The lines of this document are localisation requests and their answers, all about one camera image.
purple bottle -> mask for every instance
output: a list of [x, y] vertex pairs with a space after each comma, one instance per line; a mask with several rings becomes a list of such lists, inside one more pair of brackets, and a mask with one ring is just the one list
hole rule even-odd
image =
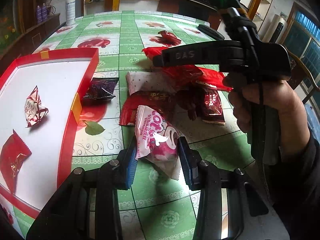
[[42, 16], [42, 21], [45, 21], [47, 17], [47, 6], [43, 3], [41, 7], [41, 16]]
[[42, 22], [42, 13], [41, 13], [41, 7], [38, 5], [37, 6], [37, 23], [39, 24]]

tablecloth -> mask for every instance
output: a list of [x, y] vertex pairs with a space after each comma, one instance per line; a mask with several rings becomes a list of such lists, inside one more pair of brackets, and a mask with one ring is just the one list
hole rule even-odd
[[[66, 49], [97, 42], [99, 64], [94, 77], [119, 77], [116, 97], [108, 103], [104, 113], [92, 114], [105, 131], [88, 135], [78, 128], [74, 142], [72, 170], [85, 170], [102, 166], [115, 159], [121, 149], [127, 147], [134, 135], [134, 127], [120, 126], [121, 107], [128, 96], [125, 75], [128, 71], [154, 71], [143, 48], [162, 46], [151, 41], [159, 37], [160, 30], [174, 33], [182, 45], [212, 38], [196, 29], [199, 24], [209, 23], [191, 17], [164, 12], [116, 11], [87, 15], [76, 19], [73, 26], [64, 26], [48, 38], [35, 52]], [[219, 70], [218, 65], [199, 65]], [[226, 121], [225, 126], [204, 123], [200, 118], [191, 121], [185, 110], [176, 107], [173, 125], [186, 136], [190, 148], [199, 151], [206, 159], [222, 169], [244, 168], [253, 159], [246, 134], [242, 133], [232, 114], [227, 92], [219, 91]], [[227, 215], [226, 194], [223, 192], [223, 216]], [[94, 218], [95, 192], [90, 194], [90, 217]], [[178, 181], [169, 179], [148, 161], [140, 160], [131, 189], [118, 190], [118, 200], [124, 239], [192, 239], [199, 207], [200, 192], [191, 192], [185, 184], [183, 173]], [[25, 236], [33, 219], [12, 207], [22, 234]]]

pink and white wrapper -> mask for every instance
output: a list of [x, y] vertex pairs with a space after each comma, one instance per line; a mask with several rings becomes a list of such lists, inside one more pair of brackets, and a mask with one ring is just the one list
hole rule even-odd
[[126, 79], [129, 95], [137, 91], [156, 91], [175, 93], [161, 72], [128, 71]]
[[177, 142], [179, 132], [157, 111], [148, 106], [138, 106], [135, 135], [136, 160], [146, 157], [171, 179], [178, 180], [181, 168]]
[[48, 113], [48, 108], [41, 105], [41, 100], [38, 93], [38, 87], [36, 86], [28, 96], [24, 105], [24, 114], [28, 122], [28, 127], [39, 122]]

white bottle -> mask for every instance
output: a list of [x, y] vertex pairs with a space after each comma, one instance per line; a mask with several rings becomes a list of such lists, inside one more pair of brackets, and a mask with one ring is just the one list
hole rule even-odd
[[66, 26], [75, 24], [76, 18], [76, 0], [67, 0], [66, 1]]

black sleeve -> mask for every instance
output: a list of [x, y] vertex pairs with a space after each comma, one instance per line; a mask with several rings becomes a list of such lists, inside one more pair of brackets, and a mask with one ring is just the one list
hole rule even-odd
[[294, 160], [270, 167], [274, 208], [291, 240], [318, 235], [320, 212], [319, 143], [311, 133], [306, 149]]

